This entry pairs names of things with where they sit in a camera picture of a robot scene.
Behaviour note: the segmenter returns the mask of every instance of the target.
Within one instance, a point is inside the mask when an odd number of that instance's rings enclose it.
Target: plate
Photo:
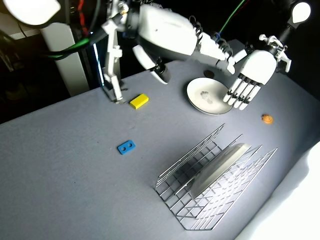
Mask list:
[[[188,84],[186,93],[191,104],[199,111],[209,115],[221,115],[232,109],[232,106],[223,102],[228,90],[217,80],[201,77]]]
[[[251,145],[239,143],[224,149],[215,157],[195,178],[190,193],[193,199],[197,198],[204,190],[213,184],[225,171],[240,159]]]

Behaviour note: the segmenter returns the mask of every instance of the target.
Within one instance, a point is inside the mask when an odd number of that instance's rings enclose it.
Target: table surface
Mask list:
[[[95,89],[0,125],[0,239],[238,235],[318,135],[320,102],[275,74],[245,110],[210,116],[186,96],[187,84],[208,67],[174,61],[168,68],[168,85],[148,72],[125,79],[127,99],[149,96],[138,110],[111,103]],[[227,87],[236,78],[213,71]],[[261,121],[265,113],[274,117],[273,125]],[[244,134],[240,142],[262,144],[261,153],[279,149],[214,230],[186,231],[153,186],[161,172],[223,123],[216,139],[221,147]],[[117,146],[127,140],[136,148],[120,155]]]

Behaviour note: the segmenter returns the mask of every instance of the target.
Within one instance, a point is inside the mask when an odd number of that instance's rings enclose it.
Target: blue block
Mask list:
[[[131,150],[133,150],[135,148],[136,148],[136,145],[131,140],[126,141],[125,143],[118,146],[118,150],[122,155],[126,154],[127,152],[130,152]]]

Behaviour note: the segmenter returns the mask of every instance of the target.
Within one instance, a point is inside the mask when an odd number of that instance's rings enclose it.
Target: yellow block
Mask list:
[[[133,99],[130,102],[130,105],[134,107],[134,109],[140,108],[142,105],[144,105],[146,102],[149,101],[149,98],[147,95],[142,93],[141,95],[137,96],[135,99]]]

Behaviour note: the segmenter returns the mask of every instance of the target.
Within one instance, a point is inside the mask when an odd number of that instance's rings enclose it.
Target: wire basket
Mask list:
[[[190,193],[201,170],[223,150],[214,139],[224,124],[164,171],[157,179],[155,191],[186,230],[208,231],[222,220],[231,206],[275,154],[277,148],[256,157],[262,145],[250,148],[197,198]],[[227,147],[236,143],[242,135]]]

